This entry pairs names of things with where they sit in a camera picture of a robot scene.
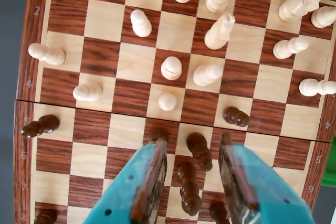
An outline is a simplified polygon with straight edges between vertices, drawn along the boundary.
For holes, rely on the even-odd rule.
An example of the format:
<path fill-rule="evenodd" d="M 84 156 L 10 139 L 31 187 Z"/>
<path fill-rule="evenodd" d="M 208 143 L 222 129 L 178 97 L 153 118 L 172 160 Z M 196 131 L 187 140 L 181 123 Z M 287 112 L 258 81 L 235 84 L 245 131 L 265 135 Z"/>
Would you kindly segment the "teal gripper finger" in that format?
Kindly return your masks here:
<path fill-rule="evenodd" d="M 314 223 L 311 210 L 255 152 L 219 137 L 219 171 L 232 223 Z"/>
<path fill-rule="evenodd" d="M 166 178 L 166 142 L 145 144 L 130 158 L 84 223 L 156 223 Z"/>

